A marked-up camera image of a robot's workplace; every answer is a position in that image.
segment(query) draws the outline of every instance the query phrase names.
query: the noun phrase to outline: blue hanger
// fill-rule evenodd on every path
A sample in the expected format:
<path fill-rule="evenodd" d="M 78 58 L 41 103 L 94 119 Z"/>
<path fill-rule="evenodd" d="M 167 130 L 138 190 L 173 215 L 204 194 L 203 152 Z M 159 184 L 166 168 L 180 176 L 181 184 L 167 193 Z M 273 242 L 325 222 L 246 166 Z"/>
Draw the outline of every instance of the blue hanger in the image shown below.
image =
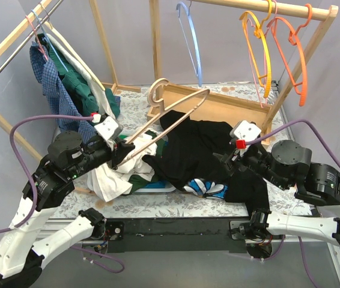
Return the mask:
<path fill-rule="evenodd" d="M 186 12 L 187 19 L 189 20 L 190 30 L 192 31 L 192 37 L 193 37 L 194 48 L 195 48 L 196 67 L 195 67 L 195 64 L 194 64 L 193 57 L 192 57 L 192 52 L 190 51 L 189 44 L 187 43 L 186 34 L 184 33 L 183 25 L 182 25 L 181 18 L 180 18 L 180 16 L 181 16 L 181 9 L 180 9 L 181 6 L 183 7 L 183 9 Z M 192 60 L 192 64 L 193 64 L 195 75 L 198 78 L 198 86 L 201 87 L 202 86 L 201 57 L 199 56 L 198 42 L 196 40 L 196 34 L 195 34 L 195 28 L 194 28 L 194 24 L 193 24 L 193 19 L 192 19 L 192 16 L 190 15 L 190 6 L 187 7 L 185 5 L 185 3 L 179 2 L 175 9 L 178 11 L 178 20 L 179 20 L 179 22 L 181 24 L 183 36 L 184 36 L 184 39 L 186 41 L 187 49 L 189 50 L 189 55 L 190 55 L 190 59 Z"/>
<path fill-rule="evenodd" d="M 46 38 L 46 41 L 49 43 L 50 47 L 52 48 L 52 50 L 53 50 L 54 53 L 56 54 L 56 57 L 58 57 L 59 61 L 61 62 L 62 66 L 65 68 L 65 70 L 68 71 L 67 67 L 63 64 L 62 59 L 59 57 L 58 53 L 56 52 L 54 46 L 51 44 L 50 39 L 49 39 L 49 37 L 47 36 L 46 30 L 44 30 L 44 28 L 43 28 L 43 26 L 42 26 L 42 23 L 40 22 L 37 13 L 35 13 L 34 9 L 31 9 L 31 12 L 34 13 L 35 18 L 37 19 L 37 21 L 38 21 L 38 23 L 39 23 L 39 25 L 40 25 L 40 29 L 42 29 L 43 34 L 44 34 L 44 37 Z"/>

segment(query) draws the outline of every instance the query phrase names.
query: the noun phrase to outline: floral tablecloth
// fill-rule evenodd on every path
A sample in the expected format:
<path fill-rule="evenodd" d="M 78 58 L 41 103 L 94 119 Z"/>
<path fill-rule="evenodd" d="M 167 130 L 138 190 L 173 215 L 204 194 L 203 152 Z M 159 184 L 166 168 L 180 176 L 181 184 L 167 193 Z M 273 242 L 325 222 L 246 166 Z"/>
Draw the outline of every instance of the floral tablecloth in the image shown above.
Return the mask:
<path fill-rule="evenodd" d="M 212 92 L 231 95 L 243 99 L 258 101 L 254 84 L 225 83 L 205 85 Z M 121 96 L 121 115 L 118 121 L 123 125 L 123 134 L 131 135 L 146 121 L 149 109 L 147 103 L 148 87 L 142 87 L 141 93 L 117 91 Z M 269 103 L 274 100 L 270 92 Z M 272 130 L 283 124 L 278 112 L 272 124 Z M 155 130 L 161 127 L 154 125 Z M 282 131 L 271 138 L 271 145 L 279 140 L 287 139 Z M 86 177 L 77 179 L 76 187 L 86 188 Z M 282 191 L 268 183 L 270 208 L 273 211 L 294 215 L 310 215 L 309 205 L 294 198 L 294 191 Z M 72 192 L 54 213 L 52 218 L 76 218 L 79 210 L 96 208 L 106 218 L 149 218 L 149 217 L 235 217 L 247 216 L 246 207 L 242 203 L 226 203 L 221 200 L 198 198 L 191 194 L 175 191 L 171 193 L 136 193 L 121 196 L 105 203 L 93 193 Z"/>

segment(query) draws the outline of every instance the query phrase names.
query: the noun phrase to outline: green cloth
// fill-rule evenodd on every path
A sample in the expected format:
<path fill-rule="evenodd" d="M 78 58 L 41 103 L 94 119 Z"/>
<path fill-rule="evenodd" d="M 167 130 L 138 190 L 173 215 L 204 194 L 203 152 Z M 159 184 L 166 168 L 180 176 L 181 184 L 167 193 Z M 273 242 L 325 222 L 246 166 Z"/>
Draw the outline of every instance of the green cloth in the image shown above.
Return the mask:
<path fill-rule="evenodd" d="M 75 106 L 78 109 L 78 112 L 83 116 L 90 116 L 93 112 L 99 111 L 99 106 L 97 104 L 96 98 L 93 96 L 86 80 L 78 73 L 75 68 L 66 60 L 66 58 L 62 55 L 62 53 L 57 50 L 58 56 L 61 58 L 62 62 L 66 66 L 67 70 L 63 67 L 61 61 L 59 61 L 57 55 L 55 54 L 53 49 L 50 49 L 50 46 L 47 42 L 43 41 L 44 34 L 38 34 L 38 38 L 40 43 L 46 46 L 47 51 L 51 60 L 53 60 L 56 69 L 59 73 L 59 78 L 62 80 L 62 84 L 73 100 Z M 111 89 L 107 88 L 105 91 L 106 98 L 109 102 L 112 113 L 115 118 L 117 118 L 121 110 L 115 101 L 115 96 L 112 93 Z"/>
<path fill-rule="evenodd" d="M 145 132 L 145 134 L 150 135 L 153 139 L 155 137 L 157 137 L 157 134 L 148 130 Z M 163 147 L 165 147 L 165 143 L 166 141 L 164 141 L 163 139 L 159 139 L 156 144 L 157 144 L 157 150 L 156 150 L 156 157 L 162 157 L 162 151 L 163 151 Z M 159 177 L 154 174 L 154 176 L 151 178 L 151 181 L 148 181 L 142 177 L 140 177 L 139 175 L 132 175 L 129 179 L 129 183 L 133 184 L 132 189 L 130 190 L 130 194 L 132 194 L 133 192 L 135 192 L 138 189 L 144 188 L 146 187 L 147 184 L 149 183 L 155 183 L 160 181 Z"/>

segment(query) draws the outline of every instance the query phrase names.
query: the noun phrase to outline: blue plaid shirt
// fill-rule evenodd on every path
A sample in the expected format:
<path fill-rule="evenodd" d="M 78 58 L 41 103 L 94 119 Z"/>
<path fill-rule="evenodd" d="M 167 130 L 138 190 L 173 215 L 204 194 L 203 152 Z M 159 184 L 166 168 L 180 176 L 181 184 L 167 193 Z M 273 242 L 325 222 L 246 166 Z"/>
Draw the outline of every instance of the blue plaid shirt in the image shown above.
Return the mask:
<path fill-rule="evenodd" d="M 42 84 L 43 95 L 46 96 L 51 112 L 56 115 L 81 116 L 71 100 L 65 87 L 59 78 L 53 60 L 46 60 L 43 54 L 38 50 L 38 44 L 32 43 L 30 47 L 30 60 L 32 70 L 38 83 Z M 82 135 L 83 142 L 86 143 L 90 138 L 96 135 L 96 130 L 87 121 L 75 121 L 69 119 L 57 119 L 61 131 L 72 130 Z"/>

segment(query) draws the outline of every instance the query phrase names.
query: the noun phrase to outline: beige hanger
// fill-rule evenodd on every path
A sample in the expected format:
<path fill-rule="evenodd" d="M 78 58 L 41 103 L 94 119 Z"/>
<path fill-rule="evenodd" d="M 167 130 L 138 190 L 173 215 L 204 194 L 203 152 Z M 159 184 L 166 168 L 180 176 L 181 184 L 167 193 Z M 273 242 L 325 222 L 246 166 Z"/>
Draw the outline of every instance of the beige hanger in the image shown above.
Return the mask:
<path fill-rule="evenodd" d="M 71 47 L 71 45 L 67 42 L 67 40 L 58 32 L 58 30 L 56 30 L 51 23 L 49 23 L 48 21 L 46 21 L 43 25 L 47 26 L 47 28 L 50 29 L 50 31 L 57 36 L 63 43 L 63 45 L 66 46 L 67 50 L 71 52 L 71 54 L 78 60 L 78 62 L 84 67 L 84 69 L 88 72 L 88 74 L 90 74 L 91 78 L 97 82 L 97 84 L 99 85 L 99 87 L 101 87 L 102 91 L 105 90 L 105 87 L 102 85 L 102 83 L 99 81 L 99 79 L 97 78 L 97 76 L 91 71 L 91 69 L 89 68 L 89 66 L 87 66 L 87 64 L 82 60 L 82 58 L 74 51 L 74 49 Z"/>
<path fill-rule="evenodd" d="M 209 96 L 210 90 L 209 89 L 202 89 L 199 91 L 196 91 L 188 96 L 183 97 L 182 99 L 179 99 L 177 102 L 174 102 L 173 104 L 169 105 L 168 107 L 165 108 L 165 102 L 163 100 L 163 98 L 161 99 L 155 99 L 154 97 L 154 92 L 155 90 L 159 87 L 159 86 L 167 86 L 167 84 L 169 84 L 169 80 L 165 79 L 165 78 L 160 78 L 157 81 L 155 81 L 149 91 L 148 91 L 148 97 L 147 97 L 147 101 L 149 102 L 150 105 L 154 106 L 154 107 L 159 107 L 160 112 L 154 116 L 153 118 L 150 119 L 150 121 L 148 121 L 139 131 L 137 131 L 133 137 L 131 139 L 129 139 L 126 143 L 127 144 L 131 144 L 133 143 L 133 141 L 135 139 L 138 138 L 139 135 L 141 135 L 144 131 L 146 131 L 146 129 L 154 124 L 159 118 L 161 118 L 163 115 L 167 114 L 168 112 L 170 112 L 171 110 L 173 110 L 177 105 L 187 101 L 188 99 L 194 98 L 196 96 L 200 96 L 202 97 L 201 101 L 194 106 L 193 108 L 191 108 L 185 115 L 183 115 L 177 122 L 173 123 L 169 128 L 167 128 L 164 132 L 162 132 L 161 134 L 159 134 L 157 137 L 155 137 L 152 141 L 150 141 L 148 144 L 146 144 L 144 147 L 142 147 L 141 149 L 139 149 L 138 151 L 134 152 L 129 158 L 126 158 L 125 160 L 123 160 L 118 166 L 128 162 L 129 160 L 131 160 L 132 158 L 134 158 L 135 156 L 137 156 L 139 153 L 141 153 L 143 150 L 145 150 L 147 147 L 149 147 L 150 145 L 156 143 L 159 139 L 163 138 L 165 135 L 167 135 L 171 130 L 173 130 L 176 126 L 178 126 L 182 121 L 184 121 L 187 117 L 189 117 L 189 115 L 191 113 L 193 113 L 200 105 L 202 105 L 202 103 L 206 100 L 206 98 Z"/>

